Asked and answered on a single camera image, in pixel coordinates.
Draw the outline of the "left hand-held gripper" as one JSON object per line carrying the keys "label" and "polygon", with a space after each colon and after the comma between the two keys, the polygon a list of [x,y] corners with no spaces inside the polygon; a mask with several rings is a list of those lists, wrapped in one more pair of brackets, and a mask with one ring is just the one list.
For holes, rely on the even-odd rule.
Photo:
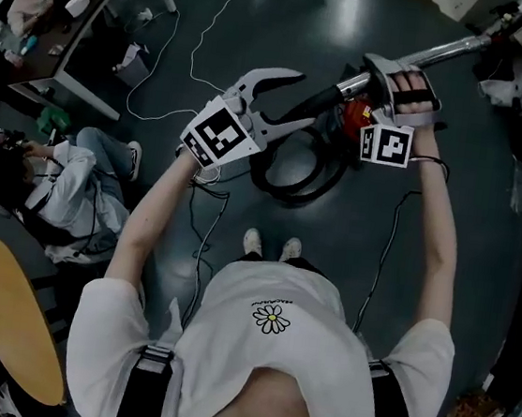
{"label": "left hand-held gripper", "polygon": [[258,95],[303,81],[306,75],[284,67],[256,68],[248,71],[224,93],[210,100],[188,123],[180,135],[181,143],[202,169],[213,169],[250,157],[303,128],[317,118],[275,121],[265,113],[253,112],[251,103]]}

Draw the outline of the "person's right hand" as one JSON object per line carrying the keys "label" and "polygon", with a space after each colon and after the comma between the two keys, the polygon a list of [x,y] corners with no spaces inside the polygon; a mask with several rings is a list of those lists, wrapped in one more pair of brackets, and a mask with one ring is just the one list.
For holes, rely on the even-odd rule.
{"label": "person's right hand", "polygon": [[[425,90],[427,88],[425,79],[418,72],[402,72],[392,75],[392,86],[396,92],[412,92]],[[410,102],[405,104],[396,104],[396,110],[402,114],[415,114],[433,111],[433,103],[429,101]]]}

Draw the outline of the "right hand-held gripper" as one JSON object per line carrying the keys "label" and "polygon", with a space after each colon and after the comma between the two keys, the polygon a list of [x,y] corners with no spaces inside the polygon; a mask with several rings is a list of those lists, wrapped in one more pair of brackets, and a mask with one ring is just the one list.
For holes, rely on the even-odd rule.
{"label": "right hand-held gripper", "polygon": [[[422,69],[404,65],[399,60],[386,59],[374,53],[364,55],[364,65],[370,74],[368,93],[376,108],[371,117],[375,123],[361,130],[363,161],[373,164],[405,168],[409,164],[414,129],[431,126],[440,121],[441,102]],[[396,92],[391,76],[402,72],[418,72],[425,79],[425,90]],[[433,111],[402,114],[396,104],[432,102]]]}

